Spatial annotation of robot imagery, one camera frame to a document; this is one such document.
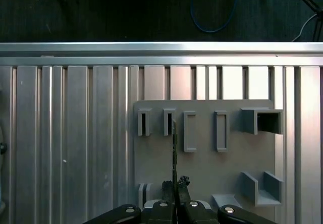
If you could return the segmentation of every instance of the rectangular slot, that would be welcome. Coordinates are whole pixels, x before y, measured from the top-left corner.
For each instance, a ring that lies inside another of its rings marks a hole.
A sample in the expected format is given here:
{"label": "rectangular slot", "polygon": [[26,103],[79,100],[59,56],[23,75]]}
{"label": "rectangular slot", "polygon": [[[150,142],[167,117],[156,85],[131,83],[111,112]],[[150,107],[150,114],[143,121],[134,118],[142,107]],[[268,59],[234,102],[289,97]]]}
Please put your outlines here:
{"label": "rectangular slot", "polygon": [[164,109],[164,136],[172,134],[172,122],[174,119],[175,109]]}
{"label": "rectangular slot", "polygon": [[138,111],[138,136],[150,136],[150,109]]}
{"label": "rectangular slot", "polygon": [[281,134],[279,113],[258,113],[257,120],[259,131]]}
{"label": "rectangular slot", "polygon": [[146,135],[146,114],[141,115],[141,124],[142,124],[142,135]]}
{"label": "rectangular slot", "polygon": [[196,152],[196,112],[184,112],[184,152]]}
{"label": "rectangular slot", "polygon": [[217,152],[227,152],[229,146],[229,117],[226,111],[215,112],[215,132]]}
{"label": "rectangular slot", "polygon": [[167,114],[167,131],[168,134],[170,134],[172,132],[172,114],[168,113]]}

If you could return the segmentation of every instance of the aluminum frame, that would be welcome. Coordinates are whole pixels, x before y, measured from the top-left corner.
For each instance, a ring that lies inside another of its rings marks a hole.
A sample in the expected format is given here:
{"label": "aluminum frame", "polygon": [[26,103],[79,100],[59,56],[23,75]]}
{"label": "aluminum frame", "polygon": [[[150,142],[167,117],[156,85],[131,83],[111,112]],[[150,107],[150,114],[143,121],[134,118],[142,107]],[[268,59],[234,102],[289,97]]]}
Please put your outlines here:
{"label": "aluminum frame", "polygon": [[273,100],[285,113],[276,221],[322,220],[323,43],[0,43],[0,65],[1,223],[78,224],[133,202],[132,105],[154,99]]}

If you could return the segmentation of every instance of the vertical groove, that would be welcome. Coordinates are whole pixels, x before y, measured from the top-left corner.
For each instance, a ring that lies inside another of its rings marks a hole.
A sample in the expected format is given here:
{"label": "vertical groove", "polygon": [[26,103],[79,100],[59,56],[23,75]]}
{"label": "vertical groove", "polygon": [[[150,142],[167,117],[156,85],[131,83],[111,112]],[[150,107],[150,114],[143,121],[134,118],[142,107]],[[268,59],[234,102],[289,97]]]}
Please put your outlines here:
{"label": "vertical groove", "polygon": [[139,67],[139,100],[145,99],[145,68]]}
{"label": "vertical groove", "polygon": [[217,99],[223,99],[223,67],[217,67]]}
{"label": "vertical groove", "polygon": [[249,68],[242,67],[242,98],[249,99]]}
{"label": "vertical groove", "polygon": [[93,218],[94,215],[98,215],[98,193],[97,192],[97,188],[98,188],[98,175],[97,175],[97,165],[98,165],[98,145],[99,145],[99,137],[98,137],[98,133],[97,133],[97,129],[98,129],[98,94],[100,94],[99,91],[99,87],[98,87],[98,82],[99,82],[99,78],[100,75],[98,74],[98,67],[94,67],[93,68],[93,76],[92,76],[92,126],[90,127],[92,129],[92,214],[90,215],[90,218]]}
{"label": "vertical groove", "polygon": [[53,70],[52,67],[49,69],[49,193],[48,193],[48,200],[49,200],[49,217],[48,217],[48,223],[52,224],[52,199],[53,199],[53,192],[52,192],[52,182],[53,182],[53,150],[52,150],[52,94],[53,94],[53,88],[52,88],[52,76],[53,76]]}
{"label": "vertical groove", "polygon": [[66,202],[67,202],[67,195],[66,195],[66,165],[65,159],[67,157],[67,95],[68,95],[68,68],[63,68],[62,71],[62,84],[61,84],[61,91],[62,91],[62,117],[61,117],[61,161],[60,161],[60,168],[61,168],[61,192],[60,192],[60,207],[61,207],[61,223],[66,223]]}
{"label": "vertical groove", "polygon": [[209,66],[205,67],[205,99],[210,99]]}
{"label": "vertical groove", "polygon": [[191,99],[197,99],[196,67],[191,67]]}
{"label": "vertical groove", "polygon": [[269,87],[268,99],[275,102],[275,68],[274,67],[268,68],[268,87]]}
{"label": "vertical groove", "polygon": [[92,197],[95,196],[95,193],[92,192],[92,184],[93,181],[90,181],[90,176],[92,176],[92,144],[89,144],[92,142],[92,106],[93,106],[93,68],[87,69],[87,95],[86,95],[86,200],[85,200],[85,209],[86,209],[86,220],[90,219],[92,217],[92,208],[90,206],[93,203]]}
{"label": "vertical groove", "polygon": [[320,68],[320,121],[321,121],[321,223],[323,223],[323,68]]}
{"label": "vertical groove", "polygon": [[112,109],[112,119],[113,119],[113,208],[118,207],[118,175],[119,175],[119,163],[118,163],[118,107],[119,107],[119,68],[113,68],[113,109]]}
{"label": "vertical groove", "polygon": [[35,209],[34,209],[34,222],[39,223],[39,190],[40,190],[40,101],[41,101],[41,74],[42,69],[37,69],[36,72],[36,117],[35,117]]}
{"label": "vertical groove", "polygon": [[171,68],[165,67],[165,99],[171,99]]}
{"label": "vertical groove", "polygon": [[295,224],[302,224],[300,68],[295,68]]}
{"label": "vertical groove", "polygon": [[12,69],[9,134],[9,224],[16,223],[17,68]]}

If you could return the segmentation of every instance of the rectangular hole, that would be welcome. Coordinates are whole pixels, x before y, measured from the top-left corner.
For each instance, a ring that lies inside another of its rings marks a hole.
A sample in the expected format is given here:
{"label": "rectangular hole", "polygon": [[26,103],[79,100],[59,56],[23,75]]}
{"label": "rectangular hole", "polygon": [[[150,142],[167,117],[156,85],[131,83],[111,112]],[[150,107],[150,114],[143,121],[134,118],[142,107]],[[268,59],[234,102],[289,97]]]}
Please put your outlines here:
{"label": "rectangular hole", "polygon": [[275,101],[275,74],[274,74],[274,67],[268,68],[268,86],[269,86],[269,96],[268,99]]}
{"label": "rectangular hole", "polygon": [[171,99],[171,68],[165,67],[165,99]]}
{"label": "rectangular hole", "polygon": [[258,130],[273,133],[279,132],[278,113],[259,113],[257,119]]}
{"label": "rectangular hole", "polygon": [[223,70],[217,67],[217,99],[223,99]]}
{"label": "rectangular hole", "polygon": [[242,96],[243,99],[249,98],[249,79],[248,79],[248,67],[242,68]]}
{"label": "rectangular hole", "polygon": [[172,114],[168,113],[167,114],[167,131],[168,131],[168,135],[172,134]]}
{"label": "rectangular hole", "polygon": [[139,67],[138,70],[138,99],[145,99],[145,68]]}
{"label": "rectangular hole", "polygon": [[196,67],[191,67],[191,99],[197,99]]}
{"label": "rectangular hole", "polygon": [[146,135],[146,114],[141,114],[142,135]]}

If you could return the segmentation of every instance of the gray bracket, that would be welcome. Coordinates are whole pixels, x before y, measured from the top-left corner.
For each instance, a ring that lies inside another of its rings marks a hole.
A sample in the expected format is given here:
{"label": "gray bracket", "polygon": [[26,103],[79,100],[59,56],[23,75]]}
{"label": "gray bracket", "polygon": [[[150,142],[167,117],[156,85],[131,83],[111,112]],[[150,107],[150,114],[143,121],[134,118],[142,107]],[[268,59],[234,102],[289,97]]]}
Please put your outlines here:
{"label": "gray bracket", "polygon": [[227,152],[230,134],[229,114],[225,110],[216,110],[214,115],[216,150],[217,152]]}
{"label": "gray bracket", "polygon": [[277,206],[282,204],[283,181],[269,172],[264,172],[262,188],[259,182],[249,173],[241,173],[241,193],[254,206]]}
{"label": "gray bracket", "polygon": [[151,109],[138,111],[138,136],[150,136],[150,111]]}
{"label": "gray bracket", "polygon": [[184,111],[184,152],[196,152],[195,117],[195,111]]}
{"label": "gray bracket", "polygon": [[268,108],[242,108],[243,131],[257,135],[258,131],[283,133],[283,111]]}

